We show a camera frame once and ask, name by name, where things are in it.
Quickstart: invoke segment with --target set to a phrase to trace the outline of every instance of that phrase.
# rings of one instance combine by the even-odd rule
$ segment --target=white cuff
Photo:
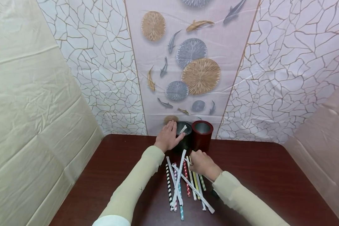
[[[129,221],[118,215],[107,215],[98,218],[92,226],[131,226]]]

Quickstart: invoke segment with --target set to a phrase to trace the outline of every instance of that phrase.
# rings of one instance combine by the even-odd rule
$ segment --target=brown table
[[[90,226],[107,205],[114,190],[153,145],[155,137],[108,135],[55,215],[50,226]],[[170,153],[179,164],[180,156]],[[301,169],[279,144],[212,140],[208,155],[223,169],[274,209],[291,226],[336,226],[339,220]],[[210,183],[205,179],[207,188]],[[169,210],[165,164],[150,179],[134,211],[132,225],[248,225],[242,216],[205,192],[215,209],[202,211],[199,201],[186,196],[181,181],[185,221]]]

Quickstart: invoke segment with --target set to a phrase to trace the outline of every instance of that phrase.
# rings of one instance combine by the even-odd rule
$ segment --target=beige sleeve
[[[229,172],[222,172],[213,183],[213,188],[227,206],[244,216],[253,226],[289,225]]]
[[[147,148],[127,178],[115,190],[99,218],[107,215],[118,215],[131,223],[138,198],[149,179],[157,172],[163,159],[164,153],[158,147]]]

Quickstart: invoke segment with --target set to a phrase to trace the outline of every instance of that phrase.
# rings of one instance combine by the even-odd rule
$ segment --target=fish print
[[[230,21],[237,19],[237,17],[239,17],[239,12],[241,11],[241,8],[243,7],[245,1],[246,0],[241,0],[241,2],[239,2],[235,7],[230,8],[229,14],[227,14],[225,19],[223,20],[224,24],[227,24]]]
[[[190,26],[188,26],[186,31],[187,32],[194,31],[204,24],[215,24],[215,23],[212,22],[212,21],[208,21],[208,20],[201,20],[201,21],[197,21],[197,22],[195,20],[193,20],[192,24]]]
[[[170,41],[169,41],[169,53],[171,54],[172,53],[172,50],[173,48],[175,47],[175,37],[176,35],[182,31],[182,29],[180,29],[179,31],[177,31],[173,36],[172,38],[170,38]]]
[[[212,114],[215,113],[215,108],[216,108],[215,102],[212,101],[212,103],[213,103],[214,105],[213,105],[212,108],[210,109],[210,115],[212,115]]]
[[[167,57],[164,58],[165,64],[163,68],[161,69],[160,77],[162,78],[165,74],[167,74]]]
[[[170,105],[169,103],[162,102],[159,97],[157,97],[157,99],[165,108],[173,108],[173,106]]]
[[[151,69],[149,69],[148,71],[148,86],[152,91],[155,91],[155,87],[154,87],[154,82],[152,80],[152,76],[151,76],[151,71],[152,71],[153,66],[151,67]]]
[[[186,114],[186,115],[190,115],[189,112],[187,110],[182,110],[181,108],[177,109],[178,111],[181,111],[182,113]]]

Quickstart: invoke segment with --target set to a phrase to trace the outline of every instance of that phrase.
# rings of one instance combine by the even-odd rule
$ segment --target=person
[[[170,121],[158,134],[153,146],[147,148],[123,183],[115,190],[107,207],[93,226],[130,226],[134,207],[149,179],[164,160],[164,154],[174,148],[185,136],[176,138],[177,123]],[[204,152],[191,153],[190,170],[206,176],[221,200],[244,216],[254,226],[288,225],[236,177],[222,169]]]

